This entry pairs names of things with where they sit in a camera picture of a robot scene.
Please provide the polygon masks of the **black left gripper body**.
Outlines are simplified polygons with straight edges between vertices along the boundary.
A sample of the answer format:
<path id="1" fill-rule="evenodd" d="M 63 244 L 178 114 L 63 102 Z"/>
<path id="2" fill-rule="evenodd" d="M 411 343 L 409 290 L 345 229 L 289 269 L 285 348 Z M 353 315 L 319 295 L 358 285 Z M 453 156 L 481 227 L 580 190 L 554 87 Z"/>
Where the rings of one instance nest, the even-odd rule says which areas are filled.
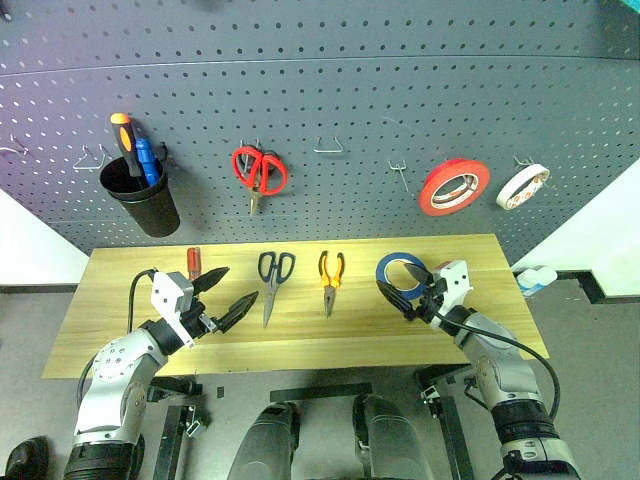
<path id="1" fill-rule="evenodd" d="M 192 285 L 192 301 L 188 310 L 181 314 L 181 325 L 191 337 L 203 337 L 208 333 L 217 332 L 219 330 L 218 326 L 214 319 L 205 313 L 206 307 L 198 298 L 198 295 L 203 291 L 209 290 L 212 284 L 195 279 Z"/>

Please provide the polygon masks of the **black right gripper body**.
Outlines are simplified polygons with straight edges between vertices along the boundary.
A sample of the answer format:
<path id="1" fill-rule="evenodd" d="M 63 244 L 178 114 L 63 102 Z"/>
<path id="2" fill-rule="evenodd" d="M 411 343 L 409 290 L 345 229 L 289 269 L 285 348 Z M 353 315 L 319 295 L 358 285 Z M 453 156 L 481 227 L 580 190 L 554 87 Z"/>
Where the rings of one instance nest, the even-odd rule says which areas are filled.
<path id="1" fill-rule="evenodd" d="M 441 312 L 444 304 L 444 294 L 447 292 L 445 279 L 439 279 L 431 283 L 420 283 L 421 296 L 418 298 L 418 306 L 415 308 L 415 317 L 430 324 L 435 319 L 444 321 L 446 314 Z"/>

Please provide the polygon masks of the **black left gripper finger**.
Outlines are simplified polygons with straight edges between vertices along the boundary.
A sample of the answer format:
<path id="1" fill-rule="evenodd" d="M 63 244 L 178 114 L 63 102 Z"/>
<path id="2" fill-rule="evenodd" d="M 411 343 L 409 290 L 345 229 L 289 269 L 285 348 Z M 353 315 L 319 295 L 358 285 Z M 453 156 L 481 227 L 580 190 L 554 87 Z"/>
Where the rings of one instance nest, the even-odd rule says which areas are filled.
<path id="1" fill-rule="evenodd" d="M 229 307 L 228 311 L 216 321 L 217 330 L 222 333 L 226 333 L 241 319 L 243 319 L 254 305 L 258 294 L 258 291 L 254 291 L 244 295 L 234 302 Z"/>
<path id="2" fill-rule="evenodd" d="M 198 296 L 200 293 L 206 292 L 217 283 L 229 272 L 229 267 L 218 267 L 200 275 L 193 281 L 194 295 Z"/>

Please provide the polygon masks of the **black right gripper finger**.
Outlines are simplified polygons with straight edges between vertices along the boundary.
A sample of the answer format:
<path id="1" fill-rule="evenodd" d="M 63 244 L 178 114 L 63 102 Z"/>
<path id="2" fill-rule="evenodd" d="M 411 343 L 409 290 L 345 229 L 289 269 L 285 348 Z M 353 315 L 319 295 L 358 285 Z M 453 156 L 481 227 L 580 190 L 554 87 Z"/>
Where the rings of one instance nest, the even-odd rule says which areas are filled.
<path id="1" fill-rule="evenodd" d="M 385 299 L 396 308 L 406 320 L 413 321 L 416 318 L 415 310 L 411 302 L 405 299 L 396 287 L 381 280 L 377 280 L 376 285 Z"/>
<path id="2" fill-rule="evenodd" d="M 429 288 L 433 285 L 433 274 L 425 267 L 414 263 L 406 263 L 404 267 L 408 271 L 408 273 L 416 280 L 416 282 L 418 283 L 418 287 L 421 290 Z"/>

